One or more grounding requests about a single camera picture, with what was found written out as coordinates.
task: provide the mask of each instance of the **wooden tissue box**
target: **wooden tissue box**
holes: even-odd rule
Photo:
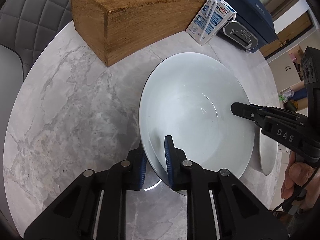
[[[205,0],[71,0],[76,31],[106,66],[184,31]]]

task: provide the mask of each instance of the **gray leather cushion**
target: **gray leather cushion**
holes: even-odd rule
[[[0,9],[0,44],[21,56],[25,78],[45,47],[71,20],[70,0],[7,0]]]

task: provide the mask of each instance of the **metal screw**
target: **metal screw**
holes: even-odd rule
[[[190,161],[190,160],[184,160],[184,161],[182,162],[182,165],[183,165],[183,166],[186,166],[186,167],[190,167],[190,166],[192,165],[192,161]]]
[[[124,160],[121,162],[122,167],[128,167],[130,164],[131,164],[131,162],[129,162],[128,160]]]
[[[230,175],[230,171],[228,171],[227,169],[223,169],[220,171],[220,174],[224,177],[228,177]]]
[[[85,171],[83,172],[83,176],[85,176],[85,177],[91,177],[92,174],[93,174],[93,171],[92,171],[92,170],[85,170]]]

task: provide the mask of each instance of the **human hand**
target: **human hand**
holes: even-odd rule
[[[288,199],[292,196],[294,184],[303,186],[311,177],[313,169],[306,163],[295,162],[295,152],[290,152],[289,164],[284,174],[284,182],[281,188],[281,198]],[[314,176],[306,186],[307,195],[302,201],[300,208],[307,210],[313,208],[320,194],[320,174]]]

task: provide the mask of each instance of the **marble tabletop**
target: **marble tabletop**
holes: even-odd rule
[[[19,233],[84,170],[102,171],[139,143],[138,108],[145,81],[165,58],[206,54],[225,65],[249,101],[279,107],[271,70],[258,51],[218,36],[200,46],[185,32],[158,41],[106,67],[70,22],[40,55],[15,101],[4,144],[4,184]],[[281,156],[269,176],[250,165],[241,181],[271,205]],[[144,190],[129,191],[127,239],[187,239],[187,199],[159,182],[147,166]]]

